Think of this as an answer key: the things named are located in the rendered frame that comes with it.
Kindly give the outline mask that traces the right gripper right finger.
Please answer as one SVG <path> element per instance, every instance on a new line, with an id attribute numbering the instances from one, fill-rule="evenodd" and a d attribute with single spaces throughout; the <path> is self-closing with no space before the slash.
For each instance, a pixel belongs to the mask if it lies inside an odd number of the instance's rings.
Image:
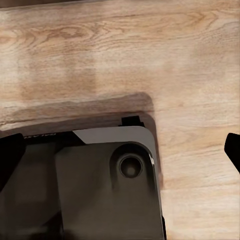
<path id="1" fill-rule="evenodd" d="M 229 133 L 225 145 L 224 151 L 240 173 L 240 135 L 235 133 Z"/>

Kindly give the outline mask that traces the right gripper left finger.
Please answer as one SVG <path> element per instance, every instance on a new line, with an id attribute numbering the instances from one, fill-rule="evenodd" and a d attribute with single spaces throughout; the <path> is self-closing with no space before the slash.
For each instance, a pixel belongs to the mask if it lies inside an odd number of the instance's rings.
<path id="1" fill-rule="evenodd" d="M 21 133 L 0 138 L 0 193 L 25 153 L 26 144 Z"/>

